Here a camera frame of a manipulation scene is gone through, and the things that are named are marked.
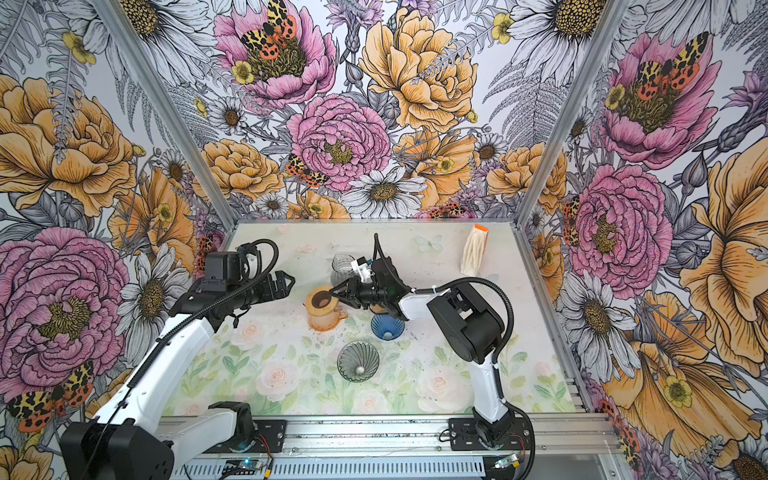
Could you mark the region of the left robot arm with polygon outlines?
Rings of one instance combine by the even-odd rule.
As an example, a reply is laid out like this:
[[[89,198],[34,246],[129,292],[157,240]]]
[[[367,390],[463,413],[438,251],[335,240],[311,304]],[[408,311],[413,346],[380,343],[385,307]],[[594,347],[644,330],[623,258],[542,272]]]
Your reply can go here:
[[[212,447],[251,447],[257,433],[245,402],[216,402],[168,430],[161,430],[160,420],[192,361],[225,320],[287,298],[295,283],[283,271],[261,273],[240,286],[196,281],[173,305],[160,337],[126,383],[93,419],[66,429],[60,448],[69,476],[168,479],[174,468]]]

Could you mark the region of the white coffee filter stack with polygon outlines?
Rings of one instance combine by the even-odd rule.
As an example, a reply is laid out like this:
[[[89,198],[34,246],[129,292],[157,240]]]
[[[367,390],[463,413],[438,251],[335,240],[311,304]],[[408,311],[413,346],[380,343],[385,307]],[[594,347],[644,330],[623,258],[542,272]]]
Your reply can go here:
[[[463,247],[460,273],[464,276],[476,276],[481,268],[488,241],[489,230],[480,224],[474,224]]]

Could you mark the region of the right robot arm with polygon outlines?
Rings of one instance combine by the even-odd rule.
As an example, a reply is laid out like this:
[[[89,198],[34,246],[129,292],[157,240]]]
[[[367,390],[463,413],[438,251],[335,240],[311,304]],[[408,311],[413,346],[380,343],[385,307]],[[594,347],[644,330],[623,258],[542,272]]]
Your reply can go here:
[[[514,329],[508,296],[480,277],[417,289],[401,280],[388,257],[358,259],[352,268],[354,276],[331,288],[330,295],[355,309],[383,309],[403,322],[434,322],[454,353],[469,364],[472,414],[481,445],[500,447],[522,417],[506,400],[499,365]]]

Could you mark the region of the orange glass pitcher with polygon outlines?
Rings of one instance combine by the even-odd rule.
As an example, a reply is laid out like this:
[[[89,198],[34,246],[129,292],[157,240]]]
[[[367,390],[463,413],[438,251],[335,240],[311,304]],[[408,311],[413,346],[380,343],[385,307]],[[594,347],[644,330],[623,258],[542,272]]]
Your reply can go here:
[[[348,317],[347,311],[339,305],[336,298],[330,300],[310,299],[305,304],[309,327],[319,332],[336,328]]]

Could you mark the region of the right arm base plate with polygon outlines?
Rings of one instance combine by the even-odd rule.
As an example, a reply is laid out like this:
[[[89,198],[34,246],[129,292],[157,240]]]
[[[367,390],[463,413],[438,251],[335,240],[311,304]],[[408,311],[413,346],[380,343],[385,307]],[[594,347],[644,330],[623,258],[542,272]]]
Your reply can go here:
[[[482,419],[448,419],[447,440],[452,451],[517,451],[535,448],[534,430],[525,418],[501,419],[488,423]]]

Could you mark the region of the grey glass dripper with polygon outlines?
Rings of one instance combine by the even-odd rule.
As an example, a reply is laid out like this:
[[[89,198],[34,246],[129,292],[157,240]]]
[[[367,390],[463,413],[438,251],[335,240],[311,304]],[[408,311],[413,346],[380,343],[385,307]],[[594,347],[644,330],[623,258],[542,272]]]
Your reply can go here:
[[[337,356],[337,369],[341,377],[352,383],[370,380],[378,371],[380,356],[369,342],[355,341],[345,345]]]

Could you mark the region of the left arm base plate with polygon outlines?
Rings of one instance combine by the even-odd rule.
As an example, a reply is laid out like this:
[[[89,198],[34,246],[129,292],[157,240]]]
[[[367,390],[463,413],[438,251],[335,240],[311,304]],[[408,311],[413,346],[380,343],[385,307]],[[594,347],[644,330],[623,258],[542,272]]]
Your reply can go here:
[[[276,454],[283,451],[286,440],[286,420],[253,420],[253,434],[240,452]]]

